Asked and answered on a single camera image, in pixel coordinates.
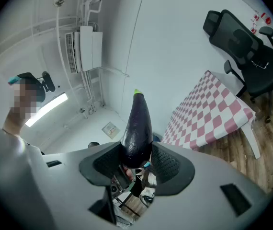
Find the office chair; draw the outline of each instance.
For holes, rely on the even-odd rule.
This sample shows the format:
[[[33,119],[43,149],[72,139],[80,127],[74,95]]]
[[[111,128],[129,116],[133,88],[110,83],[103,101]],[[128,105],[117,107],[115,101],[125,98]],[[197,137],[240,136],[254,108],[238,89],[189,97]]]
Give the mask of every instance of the office chair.
[[[229,61],[225,63],[225,72],[232,72],[246,86],[252,103],[255,103],[256,97],[268,92],[269,112],[265,122],[269,123],[272,112],[273,49],[265,46],[228,10],[209,11],[203,29],[210,35],[210,43],[224,50],[236,62],[244,80],[232,69]],[[259,33],[266,35],[273,46],[272,28],[261,27]]]

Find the air conditioner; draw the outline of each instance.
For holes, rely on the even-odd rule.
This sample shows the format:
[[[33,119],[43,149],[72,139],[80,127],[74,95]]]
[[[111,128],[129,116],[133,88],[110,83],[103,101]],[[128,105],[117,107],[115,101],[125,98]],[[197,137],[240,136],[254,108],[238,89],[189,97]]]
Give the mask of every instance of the air conditioner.
[[[65,34],[65,48],[72,73],[102,66],[102,32],[81,26],[80,32]]]

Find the red and white checkered tablecloth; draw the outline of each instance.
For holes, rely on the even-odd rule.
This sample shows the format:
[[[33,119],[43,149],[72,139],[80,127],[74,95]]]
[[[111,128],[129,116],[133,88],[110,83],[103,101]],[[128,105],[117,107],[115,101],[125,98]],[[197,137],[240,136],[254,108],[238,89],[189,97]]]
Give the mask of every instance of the red and white checkered tablecloth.
[[[206,71],[173,112],[162,142],[196,149],[254,119],[255,112]]]

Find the eggplant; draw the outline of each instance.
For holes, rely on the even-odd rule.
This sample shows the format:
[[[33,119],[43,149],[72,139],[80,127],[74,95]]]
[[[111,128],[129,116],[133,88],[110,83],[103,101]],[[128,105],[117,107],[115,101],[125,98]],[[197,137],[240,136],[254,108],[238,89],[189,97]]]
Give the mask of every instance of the eggplant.
[[[128,124],[120,148],[121,163],[128,168],[140,168],[149,161],[152,129],[144,95],[135,90]]]

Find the ceiling light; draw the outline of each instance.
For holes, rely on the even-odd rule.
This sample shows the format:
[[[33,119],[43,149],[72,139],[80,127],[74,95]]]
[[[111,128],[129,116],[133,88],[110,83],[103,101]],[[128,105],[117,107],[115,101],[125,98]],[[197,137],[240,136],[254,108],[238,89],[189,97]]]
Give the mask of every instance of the ceiling light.
[[[54,109],[56,106],[60,105],[62,102],[68,99],[65,93],[59,95],[57,98],[53,99],[45,106],[43,106],[33,117],[31,117],[27,122],[26,125],[31,127],[37,120],[43,117],[46,113]]]

